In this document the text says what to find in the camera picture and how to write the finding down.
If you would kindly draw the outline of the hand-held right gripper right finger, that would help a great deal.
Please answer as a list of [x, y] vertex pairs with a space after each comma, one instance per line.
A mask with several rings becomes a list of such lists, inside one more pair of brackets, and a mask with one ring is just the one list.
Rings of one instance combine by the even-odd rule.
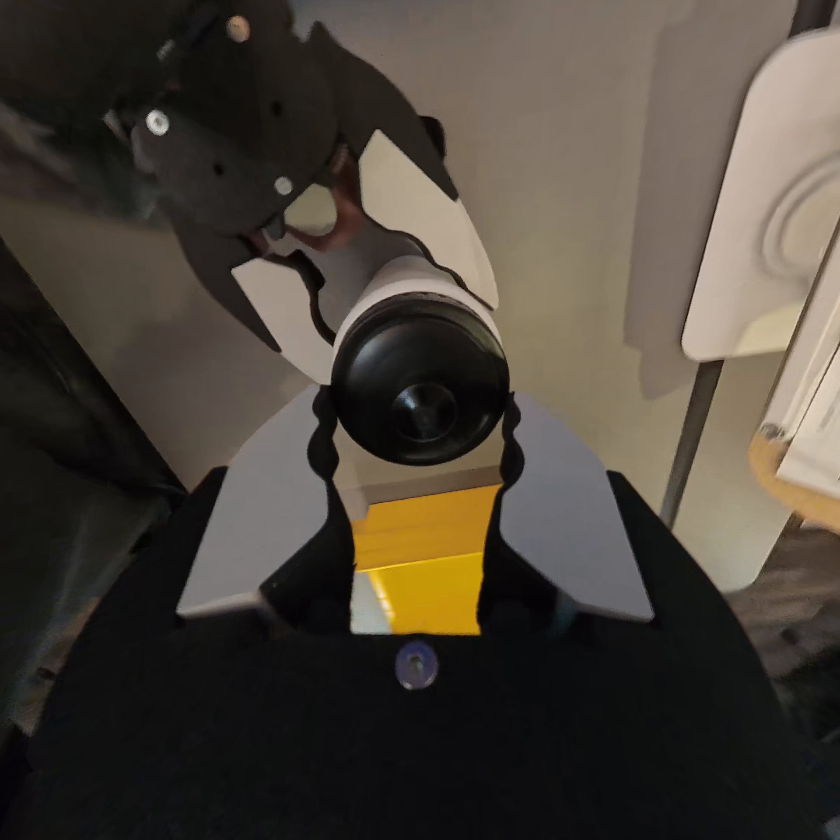
[[651, 623], [655, 609], [601, 460], [522, 393], [508, 396], [501, 432], [479, 631], [563, 634], [582, 614]]

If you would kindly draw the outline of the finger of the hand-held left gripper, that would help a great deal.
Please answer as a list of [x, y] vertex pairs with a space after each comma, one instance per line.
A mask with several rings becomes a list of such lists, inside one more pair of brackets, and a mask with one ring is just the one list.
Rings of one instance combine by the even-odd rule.
[[358, 167], [366, 216], [416, 242], [430, 262], [496, 310], [495, 274], [461, 200], [450, 198], [380, 129], [364, 147]]
[[232, 275], [280, 354], [313, 382], [329, 385], [335, 332], [320, 309], [323, 277], [308, 257], [255, 258], [233, 268]]

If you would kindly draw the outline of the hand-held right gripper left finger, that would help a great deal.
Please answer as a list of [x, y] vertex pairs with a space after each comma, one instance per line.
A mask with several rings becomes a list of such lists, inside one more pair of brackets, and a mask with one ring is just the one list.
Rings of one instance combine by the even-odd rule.
[[354, 541], [333, 481], [337, 424], [329, 388], [311, 385], [241, 446], [224, 472], [179, 616], [255, 609], [294, 629], [350, 630]]

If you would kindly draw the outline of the black bottle lid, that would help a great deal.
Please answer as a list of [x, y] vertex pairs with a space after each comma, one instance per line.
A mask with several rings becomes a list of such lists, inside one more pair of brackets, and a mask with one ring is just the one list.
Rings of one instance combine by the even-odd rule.
[[472, 309], [433, 293], [388, 297], [339, 342], [330, 395], [344, 431], [370, 455], [442, 465], [483, 443], [504, 414], [507, 358]]

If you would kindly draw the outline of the yellow plastic bin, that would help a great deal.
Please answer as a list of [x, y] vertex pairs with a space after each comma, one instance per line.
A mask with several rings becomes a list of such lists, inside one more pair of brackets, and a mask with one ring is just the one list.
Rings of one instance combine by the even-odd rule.
[[476, 636], [490, 514], [500, 484], [391, 500], [353, 521], [355, 568], [392, 634]]

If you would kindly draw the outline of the printed instruction sheet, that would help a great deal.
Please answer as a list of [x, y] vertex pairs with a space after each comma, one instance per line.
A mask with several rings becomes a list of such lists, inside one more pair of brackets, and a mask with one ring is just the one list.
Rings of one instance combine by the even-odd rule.
[[794, 400], [790, 445], [778, 477], [839, 496], [838, 262], [826, 267], [807, 309], [796, 350], [809, 350], [808, 372]]

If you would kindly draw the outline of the instruction sheet on stand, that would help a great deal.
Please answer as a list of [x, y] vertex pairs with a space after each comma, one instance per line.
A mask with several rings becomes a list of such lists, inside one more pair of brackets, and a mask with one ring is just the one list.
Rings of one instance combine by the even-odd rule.
[[802, 519], [838, 531], [838, 498], [778, 477], [810, 351], [806, 312], [839, 260], [838, 24], [793, 37], [742, 105], [681, 336], [691, 361], [781, 354], [749, 463]]

